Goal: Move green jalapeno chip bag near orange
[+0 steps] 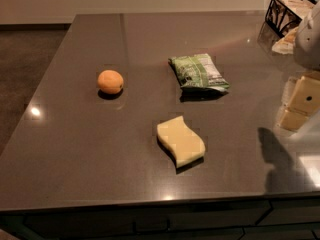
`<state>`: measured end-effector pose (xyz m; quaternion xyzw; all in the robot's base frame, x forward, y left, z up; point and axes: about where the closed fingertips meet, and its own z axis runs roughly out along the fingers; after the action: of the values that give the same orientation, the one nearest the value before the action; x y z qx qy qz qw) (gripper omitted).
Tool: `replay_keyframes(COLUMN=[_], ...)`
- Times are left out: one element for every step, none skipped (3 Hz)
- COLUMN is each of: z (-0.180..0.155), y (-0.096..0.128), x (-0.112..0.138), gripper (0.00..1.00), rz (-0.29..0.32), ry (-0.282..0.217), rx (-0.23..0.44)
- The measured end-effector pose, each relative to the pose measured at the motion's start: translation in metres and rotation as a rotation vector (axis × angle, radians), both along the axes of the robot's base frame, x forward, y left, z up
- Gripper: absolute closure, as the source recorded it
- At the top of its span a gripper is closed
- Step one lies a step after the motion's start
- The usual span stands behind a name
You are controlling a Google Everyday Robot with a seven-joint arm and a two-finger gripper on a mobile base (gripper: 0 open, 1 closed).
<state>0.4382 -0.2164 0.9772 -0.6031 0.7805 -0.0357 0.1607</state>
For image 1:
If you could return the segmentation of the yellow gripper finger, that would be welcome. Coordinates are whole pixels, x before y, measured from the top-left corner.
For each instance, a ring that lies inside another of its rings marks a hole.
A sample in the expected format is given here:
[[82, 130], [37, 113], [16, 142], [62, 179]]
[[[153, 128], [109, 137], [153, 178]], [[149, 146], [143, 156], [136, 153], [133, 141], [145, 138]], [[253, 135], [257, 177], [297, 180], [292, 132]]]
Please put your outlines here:
[[310, 116], [320, 109], [320, 72], [311, 71], [296, 82], [288, 103], [290, 110]]
[[307, 121], [306, 115], [284, 109], [278, 120], [278, 125], [289, 131], [298, 131]]

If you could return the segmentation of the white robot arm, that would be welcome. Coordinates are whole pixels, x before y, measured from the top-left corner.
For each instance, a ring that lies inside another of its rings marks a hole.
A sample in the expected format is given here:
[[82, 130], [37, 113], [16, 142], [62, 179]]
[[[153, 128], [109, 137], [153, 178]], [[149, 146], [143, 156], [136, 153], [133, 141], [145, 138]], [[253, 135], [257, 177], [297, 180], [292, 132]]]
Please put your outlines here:
[[277, 124], [297, 132], [320, 109], [320, 3], [299, 24], [293, 57], [306, 72], [288, 79]]

